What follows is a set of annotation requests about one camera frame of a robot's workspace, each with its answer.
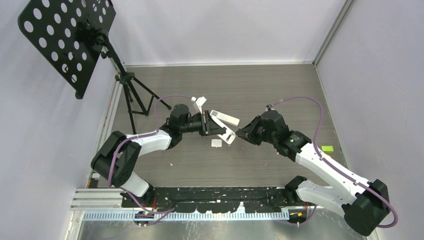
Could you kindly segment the small white battery cover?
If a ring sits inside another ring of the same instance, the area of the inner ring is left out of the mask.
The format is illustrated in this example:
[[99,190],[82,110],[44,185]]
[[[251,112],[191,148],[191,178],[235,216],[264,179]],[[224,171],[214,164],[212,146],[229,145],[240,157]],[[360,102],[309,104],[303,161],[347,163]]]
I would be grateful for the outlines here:
[[223,141],[221,139],[212,139],[211,147],[213,148],[221,148],[223,145]]

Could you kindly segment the long white remote control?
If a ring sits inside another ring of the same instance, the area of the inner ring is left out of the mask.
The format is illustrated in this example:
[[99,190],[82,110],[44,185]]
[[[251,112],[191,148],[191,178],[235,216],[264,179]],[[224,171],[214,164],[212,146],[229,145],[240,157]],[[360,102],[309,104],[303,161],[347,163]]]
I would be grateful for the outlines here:
[[216,110],[211,110],[210,114],[212,116],[215,116],[221,122],[227,123],[227,124],[234,126],[234,127],[237,127],[240,123],[240,120],[238,118],[227,115],[225,113],[222,113],[222,112],[219,112],[219,111],[216,111]]

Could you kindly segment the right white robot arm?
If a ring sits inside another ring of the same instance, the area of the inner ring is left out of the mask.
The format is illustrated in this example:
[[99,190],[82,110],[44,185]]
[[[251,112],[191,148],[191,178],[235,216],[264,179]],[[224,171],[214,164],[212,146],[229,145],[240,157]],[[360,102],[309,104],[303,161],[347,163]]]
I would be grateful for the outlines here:
[[296,176],[285,185],[285,198],[291,205],[309,202],[324,207],[343,217],[354,231],[366,237],[391,212],[389,191],[384,182],[361,177],[315,149],[311,139],[290,130],[276,110],[256,116],[235,134],[253,145],[271,144],[280,155],[311,170],[329,184],[324,187]]

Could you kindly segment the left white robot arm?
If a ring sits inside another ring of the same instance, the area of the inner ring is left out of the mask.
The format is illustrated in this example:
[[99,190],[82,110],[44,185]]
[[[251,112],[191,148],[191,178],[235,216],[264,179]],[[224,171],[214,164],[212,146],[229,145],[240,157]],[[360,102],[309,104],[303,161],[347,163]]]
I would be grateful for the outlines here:
[[152,186],[134,172],[140,156],[172,149],[185,133],[205,137],[230,132],[211,111],[191,114],[187,105],[177,104],[158,130],[139,135],[112,132],[93,158],[91,169],[107,179],[109,185],[130,192],[141,207],[148,207],[154,199]]

